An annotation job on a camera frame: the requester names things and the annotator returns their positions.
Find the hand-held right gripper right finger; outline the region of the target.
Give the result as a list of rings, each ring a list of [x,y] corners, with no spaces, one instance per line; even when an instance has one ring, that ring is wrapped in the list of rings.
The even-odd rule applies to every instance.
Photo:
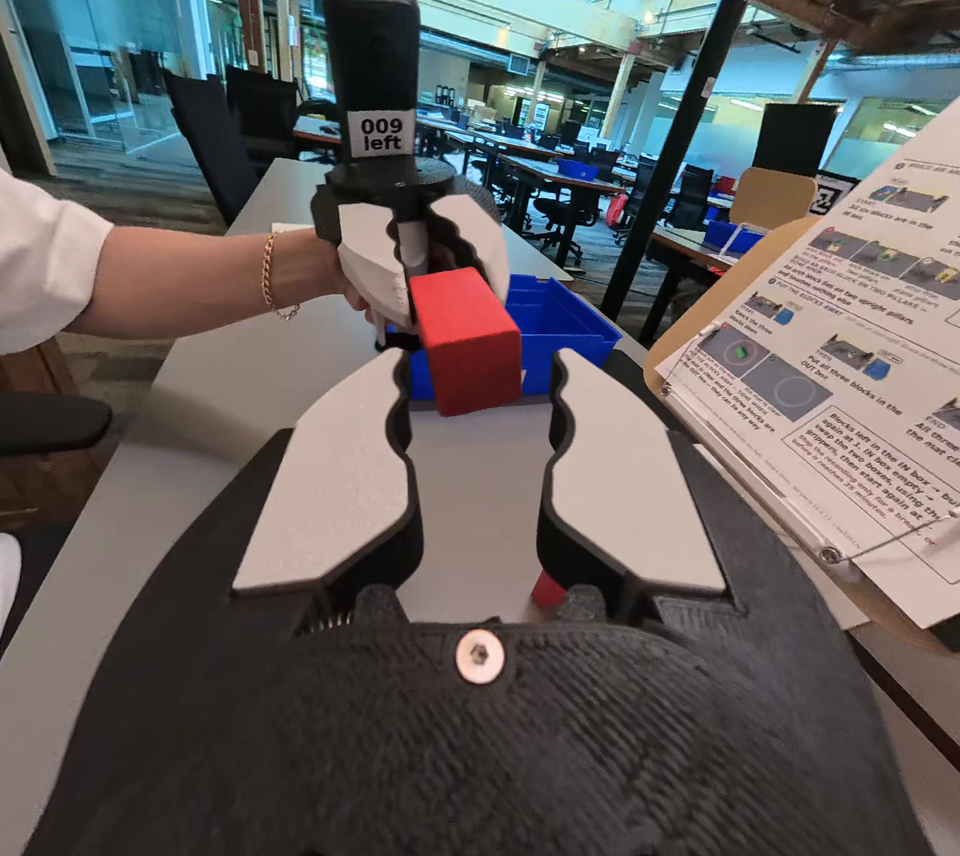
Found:
[[[551,455],[535,549],[557,586],[607,602],[720,599],[727,581],[670,435],[649,406],[572,348],[555,352]]]

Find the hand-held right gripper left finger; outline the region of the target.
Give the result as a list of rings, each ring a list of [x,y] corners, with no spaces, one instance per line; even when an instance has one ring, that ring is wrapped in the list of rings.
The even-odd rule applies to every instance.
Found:
[[[232,589],[354,598],[402,586],[419,568],[424,527],[409,411],[409,357],[385,350],[297,421]]]

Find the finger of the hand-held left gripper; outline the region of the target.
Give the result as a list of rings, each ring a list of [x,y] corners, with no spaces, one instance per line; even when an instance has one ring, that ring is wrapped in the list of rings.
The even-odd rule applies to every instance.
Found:
[[[372,203],[342,203],[338,207],[343,273],[385,321],[411,326],[412,306],[398,244],[390,237],[389,207]]]
[[[498,298],[510,286],[503,227],[470,195],[447,195],[427,209],[428,272],[463,268],[479,272]]]

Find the blue plastic bin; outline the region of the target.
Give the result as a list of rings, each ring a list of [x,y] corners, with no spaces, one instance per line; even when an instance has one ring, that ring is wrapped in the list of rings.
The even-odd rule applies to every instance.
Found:
[[[555,279],[541,281],[522,274],[510,278],[508,295],[501,303],[521,331],[522,389],[519,399],[522,395],[547,393],[552,359],[562,348],[574,349],[598,367],[606,361],[621,336],[605,317]],[[409,368],[411,398],[432,400],[437,409],[421,343],[420,349],[410,355]]]

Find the red arch block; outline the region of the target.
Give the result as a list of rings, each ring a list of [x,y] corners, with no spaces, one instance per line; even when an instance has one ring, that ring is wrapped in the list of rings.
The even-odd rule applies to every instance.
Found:
[[[479,271],[416,276],[411,296],[442,416],[462,416],[520,398],[522,332]]]

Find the person's left forearm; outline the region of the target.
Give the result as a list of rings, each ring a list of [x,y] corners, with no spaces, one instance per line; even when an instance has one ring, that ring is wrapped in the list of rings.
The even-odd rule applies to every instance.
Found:
[[[115,227],[92,297],[66,330],[115,339],[178,338],[295,305],[284,288],[289,233],[202,237]]]

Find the person's left hand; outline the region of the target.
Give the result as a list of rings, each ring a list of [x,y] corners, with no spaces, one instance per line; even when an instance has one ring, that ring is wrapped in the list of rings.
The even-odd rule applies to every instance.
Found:
[[[346,276],[338,248],[309,229],[289,233],[284,264],[284,288],[294,303],[325,296],[342,296],[349,306],[374,324],[375,311]]]

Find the black office chair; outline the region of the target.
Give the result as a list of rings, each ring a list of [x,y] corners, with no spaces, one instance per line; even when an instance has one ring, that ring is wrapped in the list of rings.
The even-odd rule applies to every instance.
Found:
[[[686,164],[679,177],[679,189],[671,195],[672,205],[662,212],[666,225],[685,230],[702,229],[713,184],[714,170]]]

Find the background blue bin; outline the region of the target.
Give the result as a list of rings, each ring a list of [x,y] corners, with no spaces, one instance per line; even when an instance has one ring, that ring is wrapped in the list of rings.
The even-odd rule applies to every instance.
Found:
[[[767,230],[750,224],[711,220],[705,224],[702,245],[720,253],[741,255],[764,238]]]

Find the black pole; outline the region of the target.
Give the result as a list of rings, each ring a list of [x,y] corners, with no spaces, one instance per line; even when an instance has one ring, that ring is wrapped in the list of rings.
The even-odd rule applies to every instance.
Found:
[[[602,298],[601,313],[612,322],[618,320],[748,2],[749,0],[718,1],[646,193],[630,225],[629,234]]]

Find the background wooden board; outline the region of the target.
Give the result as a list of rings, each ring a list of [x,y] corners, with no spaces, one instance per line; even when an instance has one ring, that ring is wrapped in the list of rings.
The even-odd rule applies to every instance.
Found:
[[[736,226],[777,229],[806,217],[817,191],[814,178],[750,167],[738,180],[728,220]]]

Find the person's white shirt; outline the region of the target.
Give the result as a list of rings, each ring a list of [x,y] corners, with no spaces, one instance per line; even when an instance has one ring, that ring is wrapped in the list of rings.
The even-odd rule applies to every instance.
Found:
[[[1,172],[1,353],[37,346],[88,306],[114,225]]]

